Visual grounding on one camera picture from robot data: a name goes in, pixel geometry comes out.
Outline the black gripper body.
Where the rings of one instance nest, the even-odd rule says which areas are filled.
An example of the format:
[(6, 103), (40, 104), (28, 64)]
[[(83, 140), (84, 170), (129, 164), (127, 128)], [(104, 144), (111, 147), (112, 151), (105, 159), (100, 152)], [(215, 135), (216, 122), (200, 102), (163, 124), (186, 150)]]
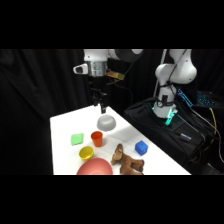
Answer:
[(89, 77), (91, 98), (96, 95), (100, 101), (106, 100), (108, 94), (106, 92), (107, 78), (101, 77)]

